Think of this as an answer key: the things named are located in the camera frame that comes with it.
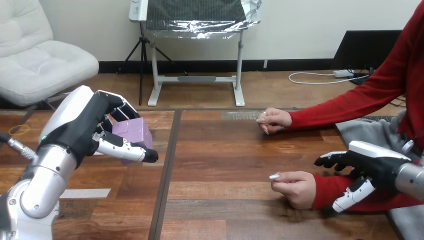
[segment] robotic hand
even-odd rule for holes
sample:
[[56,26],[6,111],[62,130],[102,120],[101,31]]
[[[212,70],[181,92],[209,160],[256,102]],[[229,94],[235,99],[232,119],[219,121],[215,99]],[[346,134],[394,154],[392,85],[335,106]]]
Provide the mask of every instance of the robotic hand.
[[337,213],[359,203],[375,189],[389,189],[424,200],[424,168],[398,152],[363,141],[352,141],[348,151],[330,152],[315,165],[341,171],[354,169],[350,175],[358,179],[337,198],[332,209]]
[[0,134],[0,141],[30,160],[21,178],[0,195],[0,240],[49,240],[59,215],[59,198],[85,156],[95,152],[154,163],[155,150],[112,134],[117,121],[139,118],[120,95],[81,86],[61,103],[41,132],[36,153]]

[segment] purple cube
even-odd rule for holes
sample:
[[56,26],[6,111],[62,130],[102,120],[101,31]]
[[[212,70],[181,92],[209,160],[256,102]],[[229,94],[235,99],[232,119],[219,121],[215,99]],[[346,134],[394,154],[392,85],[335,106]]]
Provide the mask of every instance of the purple cube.
[[[142,117],[113,124],[112,133],[125,138],[127,142],[137,143],[143,148],[153,148],[152,134]],[[124,159],[121,161],[123,164],[132,162]]]

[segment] red sleeve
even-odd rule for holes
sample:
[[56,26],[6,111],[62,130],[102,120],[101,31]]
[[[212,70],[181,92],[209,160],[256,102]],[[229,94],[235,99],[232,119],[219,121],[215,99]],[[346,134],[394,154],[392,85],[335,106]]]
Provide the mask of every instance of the red sleeve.
[[[354,179],[349,176],[319,176],[313,175],[316,183],[316,195],[312,209],[318,210],[330,207],[334,200],[349,187]],[[383,212],[390,209],[422,205],[424,201],[417,200],[407,194],[394,194],[391,191],[376,190],[348,210],[352,212]]]
[[291,112],[290,128],[315,128],[360,118],[403,94],[413,43],[423,16],[424,3],[421,2],[387,59],[364,84],[322,104]]

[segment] white nail polish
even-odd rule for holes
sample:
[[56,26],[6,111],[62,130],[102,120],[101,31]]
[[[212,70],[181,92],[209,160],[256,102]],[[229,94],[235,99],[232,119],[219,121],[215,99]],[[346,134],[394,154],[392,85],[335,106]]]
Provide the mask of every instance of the white nail polish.
[[279,174],[274,174],[274,175],[269,176],[269,179],[271,179],[271,180],[275,180],[275,179],[279,179],[279,178],[280,178]]

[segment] white leather armchair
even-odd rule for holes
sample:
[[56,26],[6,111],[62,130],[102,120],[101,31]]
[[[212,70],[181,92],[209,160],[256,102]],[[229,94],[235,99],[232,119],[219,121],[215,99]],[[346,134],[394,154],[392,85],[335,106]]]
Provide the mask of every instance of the white leather armchair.
[[0,0],[0,97],[25,107],[95,76],[99,62],[53,40],[39,0]]

